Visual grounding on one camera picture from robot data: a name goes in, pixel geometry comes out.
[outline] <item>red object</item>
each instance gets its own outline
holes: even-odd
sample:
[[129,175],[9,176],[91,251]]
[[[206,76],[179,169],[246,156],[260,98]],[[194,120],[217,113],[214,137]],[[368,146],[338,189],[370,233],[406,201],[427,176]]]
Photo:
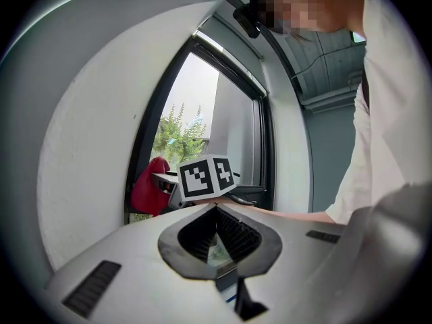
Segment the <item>red object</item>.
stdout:
[[169,171],[169,164],[163,157],[158,156],[150,161],[132,189],[131,204],[136,210],[157,216],[168,206],[169,194],[163,193],[151,182],[152,173],[165,174],[166,171]]

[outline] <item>window frame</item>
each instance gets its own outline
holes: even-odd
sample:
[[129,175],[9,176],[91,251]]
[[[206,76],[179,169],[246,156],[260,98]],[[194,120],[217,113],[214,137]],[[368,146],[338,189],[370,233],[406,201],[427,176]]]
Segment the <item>window frame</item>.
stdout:
[[233,84],[235,84],[253,102],[253,121],[259,122],[259,129],[254,128],[254,140],[261,137],[261,143],[254,142],[253,179],[259,177],[259,185],[238,185],[231,192],[244,200],[255,200],[259,207],[273,210],[275,181],[275,148],[273,119],[268,96],[243,72],[228,56],[208,43],[205,39],[193,35],[175,55],[156,86],[142,116],[134,145],[132,147],[125,188],[125,214],[137,211],[130,204],[132,188],[138,176],[149,164],[151,149],[157,133],[163,108],[171,92],[171,88],[189,54],[213,66]]

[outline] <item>black and white marker cube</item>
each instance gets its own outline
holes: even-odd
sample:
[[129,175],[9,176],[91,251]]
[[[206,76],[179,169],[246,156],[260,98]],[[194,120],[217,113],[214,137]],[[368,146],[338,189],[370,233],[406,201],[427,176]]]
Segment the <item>black and white marker cube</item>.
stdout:
[[206,155],[177,166],[184,201],[216,198],[236,187],[228,157]]

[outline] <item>tree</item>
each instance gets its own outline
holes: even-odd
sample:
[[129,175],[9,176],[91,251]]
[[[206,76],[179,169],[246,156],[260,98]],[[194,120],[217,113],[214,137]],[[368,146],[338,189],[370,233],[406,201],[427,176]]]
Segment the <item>tree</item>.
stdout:
[[183,131],[184,103],[177,116],[175,110],[176,106],[172,105],[169,115],[161,117],[152,149],[152,157],[165,157],[172,168],[177,163],[193,159],[199,154],[204,144],[202,137],[207,128],[203,125],[201,106],[198,107],[195,118],[186,124]]

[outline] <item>white shirt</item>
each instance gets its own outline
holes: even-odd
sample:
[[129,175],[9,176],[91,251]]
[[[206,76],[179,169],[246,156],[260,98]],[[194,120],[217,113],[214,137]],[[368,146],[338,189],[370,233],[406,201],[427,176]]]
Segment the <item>white shirt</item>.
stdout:
[[351,164],[334,204],[326,210],[342,224],[348,223],[354,210],[375,205],[404,184],[432,180],[429,64],[388,0],[364,0],[363,30],[370,111],[360,85]]

